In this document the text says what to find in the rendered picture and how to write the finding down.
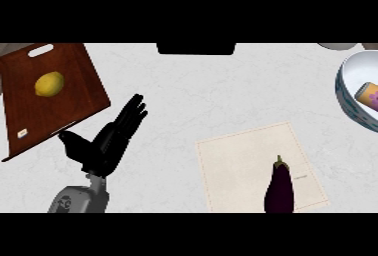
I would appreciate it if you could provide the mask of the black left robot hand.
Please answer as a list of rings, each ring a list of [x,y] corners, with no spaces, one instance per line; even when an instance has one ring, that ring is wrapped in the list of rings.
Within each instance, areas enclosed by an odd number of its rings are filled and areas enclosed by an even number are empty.
[[[71,131],[59,133],[67,156],[83,164],[83,172],[105,178],[115,171],[130,139],[148,115],[145,107],[144,96],[136,94],[115,120],[104,126],[93,141]]]

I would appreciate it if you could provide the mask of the beige placemat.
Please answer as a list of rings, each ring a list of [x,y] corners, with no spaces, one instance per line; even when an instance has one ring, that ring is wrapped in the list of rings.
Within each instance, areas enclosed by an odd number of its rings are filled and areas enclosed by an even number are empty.
[[[294,212],[330,205],[290,122],[200,141],[197,151],[211,212],[265,211],[278,157],[290,166]]]

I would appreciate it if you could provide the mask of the white patterned bowl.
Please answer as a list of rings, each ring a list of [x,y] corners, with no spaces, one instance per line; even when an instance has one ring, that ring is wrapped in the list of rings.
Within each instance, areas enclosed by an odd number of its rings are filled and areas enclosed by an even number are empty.
[[[378,112],[355,98],[366,82],[378,85],[378,50],[355,53],[343,62],[335,77],[335,95],[349,118],[378,133]]]

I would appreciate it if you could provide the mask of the yellow and purple can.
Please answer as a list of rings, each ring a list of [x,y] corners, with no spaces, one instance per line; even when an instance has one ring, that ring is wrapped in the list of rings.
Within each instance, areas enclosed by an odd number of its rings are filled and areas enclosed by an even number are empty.
[[[355,94],[355,99],[378,112],[378,85],[366,82]]]

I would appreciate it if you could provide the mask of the brown wooden cutting board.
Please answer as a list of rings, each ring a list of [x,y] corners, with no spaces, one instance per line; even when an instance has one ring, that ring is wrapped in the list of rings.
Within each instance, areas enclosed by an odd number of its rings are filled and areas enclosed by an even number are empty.
[[[0,57],[9,140],[3,162],[111,106],[84,44],[53,43],[49,52],[30,57],[30,51],[43,46],[34,43]],[[53,71],[64,75],[64,88],[53,97],[40,97],[36,82]]]

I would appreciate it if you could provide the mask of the yellow lemon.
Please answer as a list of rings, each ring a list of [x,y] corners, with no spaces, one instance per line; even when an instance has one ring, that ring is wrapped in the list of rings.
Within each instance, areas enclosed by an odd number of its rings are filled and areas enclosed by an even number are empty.
[[[53,97],[64,88],[64,75],[55,71],[45,74],[36,82],[36,95],[42,97]]]

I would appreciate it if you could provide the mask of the black appliance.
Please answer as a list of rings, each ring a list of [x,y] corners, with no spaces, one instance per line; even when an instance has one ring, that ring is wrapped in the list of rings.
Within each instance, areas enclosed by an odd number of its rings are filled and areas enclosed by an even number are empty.
[[[170,55],[232,55],[235,43],[158,43],[158,53]]]

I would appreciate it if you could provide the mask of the dark purple eggplant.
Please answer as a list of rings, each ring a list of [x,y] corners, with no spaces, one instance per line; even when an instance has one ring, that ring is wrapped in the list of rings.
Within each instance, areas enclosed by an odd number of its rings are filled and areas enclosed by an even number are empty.
[[[272,179],[265,196],[265,211],[268,213],[294,212],[294,188],[290,167],[278,157],[273,163]]]

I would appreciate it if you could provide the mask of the grey round object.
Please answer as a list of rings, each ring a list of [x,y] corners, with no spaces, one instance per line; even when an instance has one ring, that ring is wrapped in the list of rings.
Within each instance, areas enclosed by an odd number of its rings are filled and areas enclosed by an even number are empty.
[[[352,49],[358,43],[318,43],[324,48],[335,51],[344,51]]]

